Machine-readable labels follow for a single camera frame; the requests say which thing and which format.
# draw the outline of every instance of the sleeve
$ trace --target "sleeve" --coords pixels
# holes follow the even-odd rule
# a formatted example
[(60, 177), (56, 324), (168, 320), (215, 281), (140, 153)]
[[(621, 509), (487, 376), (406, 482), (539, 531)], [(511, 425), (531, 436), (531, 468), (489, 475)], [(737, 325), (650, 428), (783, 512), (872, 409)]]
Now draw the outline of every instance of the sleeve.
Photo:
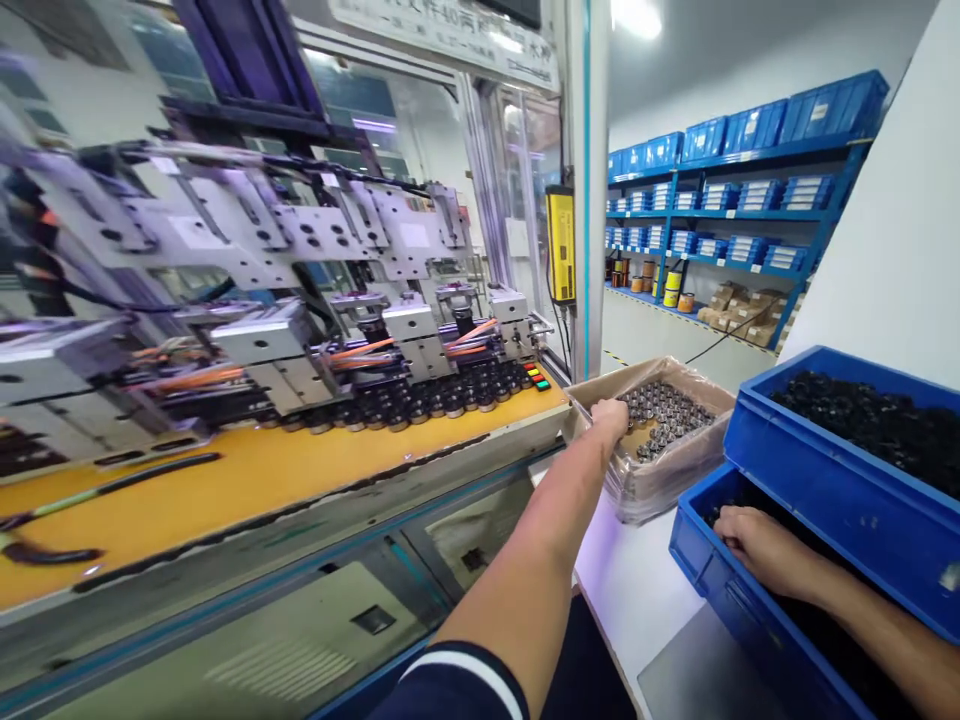
[(523, 690), (493, 653), (466, 642), (431, 645), (369, 720), (530, 720)]

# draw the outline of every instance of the plastic bag liner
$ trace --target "plastic bag liner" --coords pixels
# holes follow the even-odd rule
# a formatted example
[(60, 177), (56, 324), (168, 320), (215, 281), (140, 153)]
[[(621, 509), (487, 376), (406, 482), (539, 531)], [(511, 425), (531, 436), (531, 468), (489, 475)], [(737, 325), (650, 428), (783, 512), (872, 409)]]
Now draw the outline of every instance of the plastic bag liner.
[(670, 443), (650, 462), (641, 463), (636, 457), (637, 448), (647, 441), (648, 429), (634, 428), (617, 444), (603, 487), (616, 506), (617, 518), (629, 525), (642, 525), (666, 512), (680, 493), (720, 467), (723, 436), (736, 398), (672, 357), (631, 365), (566, 389), (579, 410), (571, 413), (563, 429), (569, 441), (591, 426), (594, 403), (657, 381), (669, 383), (716, 418)]

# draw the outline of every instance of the spool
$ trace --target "spool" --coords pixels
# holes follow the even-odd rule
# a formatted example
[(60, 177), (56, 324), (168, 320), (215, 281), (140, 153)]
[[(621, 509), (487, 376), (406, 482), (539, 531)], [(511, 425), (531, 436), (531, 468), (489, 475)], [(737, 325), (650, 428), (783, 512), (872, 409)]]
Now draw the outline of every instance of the spool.
[(680, 302), (677, 304), (677, 310), (684, 313), (693, 312), (693, 293), (684, 293), (680, 296)]
[(683, 273), (678, 272), (669, 272), (667, 273), (667, 284), (665, 288), (667, 290), (680, 290), (680, 282), (683, 280)]

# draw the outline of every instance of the human hand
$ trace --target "human hand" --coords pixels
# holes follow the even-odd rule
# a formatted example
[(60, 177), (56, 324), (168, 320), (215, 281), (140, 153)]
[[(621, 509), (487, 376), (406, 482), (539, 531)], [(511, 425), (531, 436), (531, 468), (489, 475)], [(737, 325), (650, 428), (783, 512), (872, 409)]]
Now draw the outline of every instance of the human hand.
[(614, 441), (622, 438), (630, 424), (630, 410), (622, 400), (601, 400), (590, 408), (594, 426), (610, 431)]
[(825, 580), (842, 572), (757, 508), (724, 505), (713, 529), (747, 570), (777, 595), (816, 603)]

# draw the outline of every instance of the yellow spool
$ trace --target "yellow spool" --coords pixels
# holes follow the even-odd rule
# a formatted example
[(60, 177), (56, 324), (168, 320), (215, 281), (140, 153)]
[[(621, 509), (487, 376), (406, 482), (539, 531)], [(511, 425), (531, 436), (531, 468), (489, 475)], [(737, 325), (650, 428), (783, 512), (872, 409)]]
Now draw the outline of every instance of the yellow spool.
[(680, 289), (680, 281), (681, 281), (681, 280), (683, 280), (683, 273), (677, 273), (677, 272), (669, 272), (669, 273), (667, 273), (667, 285), (666, 285), (666, 289), (667, 289), (667, 290), (679, 290), (679, 289)]

